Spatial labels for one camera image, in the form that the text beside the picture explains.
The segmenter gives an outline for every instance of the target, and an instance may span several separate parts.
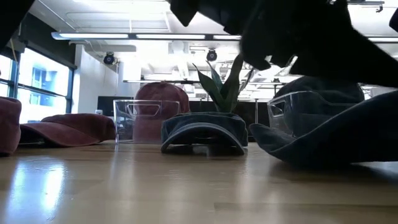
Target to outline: desk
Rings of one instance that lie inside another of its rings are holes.
[[[0,159],[0,223],[398,223],[398,163],[298,170],[250,143],[243,157],[173,156],[113,142]]]

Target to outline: cap visor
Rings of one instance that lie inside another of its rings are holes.
[[[24,134],[29,134],[28,131],[33,131],[44,139],[62,147],[89,146],[101,142],[99,139],[95,139],[79,130],[52,122],[21,124],[21,130],[21,139]]]
[[[230,141],[233,146],[236,147],[237,150],[244,154],[245,150],[241,143],[225,128],[218,126],[216,124],[211,123],[192,123],[187,124],[179,128],[176,132],[174,132],[162,145],[161,151],[167,152],[167,148],[170,144],[173,144],[175,140],[178,138],[183,138],[184,136],[192,133],[203,133],[210,132],[217,135],[220,135]]]

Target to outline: potted plant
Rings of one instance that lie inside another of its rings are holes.
[[[200,72],[195,64],[193,65],[198,71],[200,84],[215,103],[217,111],[230,113],[235,109],[235,106],[238,103],[239,93],[245,89],[253,75],[254,69],[252,68],[250,70],[248,79],[241,85],[239,81],[239,74],[243,66],[243,56],[241,54],[235,58],[232,64],[231,73],[225,83],[221,81],[220,75],[210,65],[210,63],[207,62],[207,64],[211,68],[211,78]]]

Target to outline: maroon cap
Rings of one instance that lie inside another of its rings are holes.
[[[136,106],[137,117],[134,123],[133,140],[138,143],[161,143],[162,123],[178,113],[188,113],[188,95],[181,88],[166,82],[144,85],[138,90],[135,100],[162,100],[162,108],[156,106]]]
[[[44,140],[52,146],[89,146],[115,139],[112,119],[98,114],[64,114],[39,123],[21,124],[21,143]]]
[[[17,149],[21,109],[20,101],[0,96],[0,156],[9,156]]]

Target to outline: security camera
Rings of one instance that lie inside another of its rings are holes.
[[[106,53],[106,56],[104,57],[104,63],[106,65],[114,65],[116,63],[116,59],[113,55],[114,55],[113,52]]]
[[[215,49],[210,49],[206,56],[207,61],[214,62],[217,60],[217,53]]]

